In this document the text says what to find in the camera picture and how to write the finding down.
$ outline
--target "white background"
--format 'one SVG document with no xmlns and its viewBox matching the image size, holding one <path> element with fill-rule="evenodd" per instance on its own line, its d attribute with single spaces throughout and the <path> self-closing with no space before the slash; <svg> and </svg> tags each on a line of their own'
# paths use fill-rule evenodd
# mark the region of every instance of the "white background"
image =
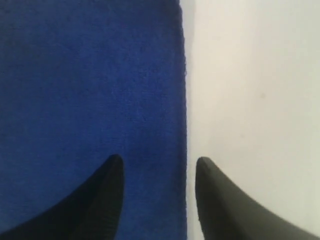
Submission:
<svg viewBox="0 0 320 240">
<path fill-rule="evenodd" d="M 203 239 L 194 193 L 200 156 L 320 236 L 320 1 L 180 2 L 189 240 Z"/>
</svg>

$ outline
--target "white surface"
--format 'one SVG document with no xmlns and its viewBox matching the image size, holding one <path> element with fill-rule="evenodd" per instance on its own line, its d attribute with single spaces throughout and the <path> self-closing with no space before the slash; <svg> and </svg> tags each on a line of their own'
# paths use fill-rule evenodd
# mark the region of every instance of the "white surface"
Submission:
<svg viewBox="0 0 320 240">
<path fill-rule="evenodd" d="M 203 239 L 194 194 L 200 156 L 260 204 L 320 236 L 320 1 L 181 5 L 189 240 Z"/>
</svg>

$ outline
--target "blue terry cloth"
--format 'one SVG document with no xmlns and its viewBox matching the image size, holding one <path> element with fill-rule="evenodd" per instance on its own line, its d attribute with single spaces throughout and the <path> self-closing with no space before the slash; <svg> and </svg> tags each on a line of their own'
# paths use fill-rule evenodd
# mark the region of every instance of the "blue terry cloth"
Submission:
<svg viewBox="0 0 320 240">
<path fill-rule="evenodd" d="M 0 1 L 0 233 L 120 154 L 117 240 L 185 240 L 186 107 L 176 0 Z"/>
</svg>

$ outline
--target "blue towel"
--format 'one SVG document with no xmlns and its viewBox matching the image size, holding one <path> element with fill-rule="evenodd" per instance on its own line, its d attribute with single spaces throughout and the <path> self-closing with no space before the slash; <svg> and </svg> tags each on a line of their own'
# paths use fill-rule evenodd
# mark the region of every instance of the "blue towel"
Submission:
<svg viewBox="0 0 320 240">
<path fill-rule="evenodd" d="M 111 154 L 117 240 L 185 240 L 186 103 L 177 0 L 0 1 L 0 233 Z"/>
</svg>

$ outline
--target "blue fabric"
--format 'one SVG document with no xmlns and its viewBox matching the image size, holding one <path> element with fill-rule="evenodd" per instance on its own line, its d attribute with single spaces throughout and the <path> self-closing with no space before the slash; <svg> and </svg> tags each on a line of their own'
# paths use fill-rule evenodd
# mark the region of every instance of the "blue fabric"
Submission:
<svg viewBox="0 0 320 240">
<path fill-rule="evenodd" d="M 176 0 L 0 0 L 0 233 L 110 154 L 117 240 L 185 240 L 186 110 Z"/>
</svg>

